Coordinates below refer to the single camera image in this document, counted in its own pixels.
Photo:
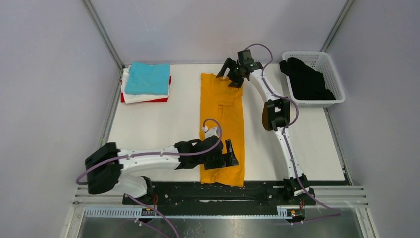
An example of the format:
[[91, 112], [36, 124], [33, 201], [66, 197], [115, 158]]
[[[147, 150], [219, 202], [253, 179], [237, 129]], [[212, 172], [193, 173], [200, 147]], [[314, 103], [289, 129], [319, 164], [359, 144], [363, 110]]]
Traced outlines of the yellow t-shirt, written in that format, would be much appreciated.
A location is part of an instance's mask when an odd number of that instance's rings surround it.
[[229, 87], [229, 78], [201, 74], [200, 121], [212, 118], [222, 127], [222, 141], [231, 140], [239, 165], [206, 170], [200, 166], [202, 184], [220, 183], [243, 187], [245, 176], [245, 136], [242, 88]]

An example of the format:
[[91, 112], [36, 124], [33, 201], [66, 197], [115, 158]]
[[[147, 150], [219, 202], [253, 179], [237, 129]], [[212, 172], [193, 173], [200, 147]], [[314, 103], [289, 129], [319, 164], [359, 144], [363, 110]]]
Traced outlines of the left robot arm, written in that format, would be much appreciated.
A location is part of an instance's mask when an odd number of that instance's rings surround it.
[[147, 204], [154, 196], [151, 180], [135, 176], [136, 172], [193, 169], [198, 165], [209, 170], [237, 166], [239, 161], [232, 142], [221, 142], [216, 135], [144, 151], [118, 149], [115, 142], [109, 142], [85, 159], [86, 185], [91, 195], [115, 191]]

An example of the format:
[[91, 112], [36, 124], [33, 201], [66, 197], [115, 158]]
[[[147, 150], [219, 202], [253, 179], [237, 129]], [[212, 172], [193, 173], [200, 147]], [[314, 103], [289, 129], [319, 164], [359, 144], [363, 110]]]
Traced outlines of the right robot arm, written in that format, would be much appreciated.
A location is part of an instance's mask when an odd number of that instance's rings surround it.
[[285, 160], [287, 172], [283, 180], [284, 198], [290, 204], [297, 204], [304, 194], [309, 195], [310, 187], [291, 143], [288, 129], [291, 125], [291, 100], [278, 95], [265, 74], [265, 67], [254, 61], [249, 49], [237, 54], [237, 60], [230, 57], [225, 60], [217, 78], [227, 76], [231, 81], [229, 87], [234, 88], [240, 88], [244, 80], [248, 80], [258, 91], [264, 101], [262, 125], [275, 136], [280, 154]]

